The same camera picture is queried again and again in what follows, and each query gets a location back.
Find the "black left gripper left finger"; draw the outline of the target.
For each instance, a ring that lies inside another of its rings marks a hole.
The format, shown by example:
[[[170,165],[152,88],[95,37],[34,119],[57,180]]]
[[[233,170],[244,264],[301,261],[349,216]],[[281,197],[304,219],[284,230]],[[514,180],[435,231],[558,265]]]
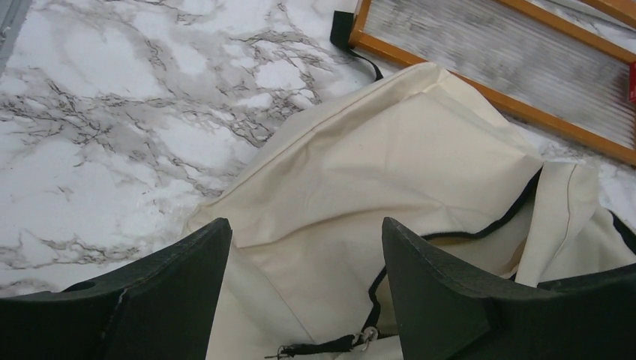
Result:
[[[61,292],[1,300],[3,359],[204,359],[232,239],[218,218]]]

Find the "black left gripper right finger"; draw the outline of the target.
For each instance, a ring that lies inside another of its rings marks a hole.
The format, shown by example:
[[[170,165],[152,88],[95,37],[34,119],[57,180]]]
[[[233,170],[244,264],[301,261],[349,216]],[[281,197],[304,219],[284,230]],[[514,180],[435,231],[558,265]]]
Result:
[[[635,267],[506,280],[387,217],[382,247],[405,359],[633,359]]]

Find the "cream canvas backpack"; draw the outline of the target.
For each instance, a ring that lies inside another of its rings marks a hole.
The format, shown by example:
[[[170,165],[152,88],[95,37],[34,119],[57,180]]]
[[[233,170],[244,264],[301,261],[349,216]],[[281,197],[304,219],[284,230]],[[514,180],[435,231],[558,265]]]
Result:
[[[432,63],[291,116],[186,227],[214,218],[232,244],[207,359],[406,359],[386,218],[528,287],[635,267],[596,169],[543,159]]]

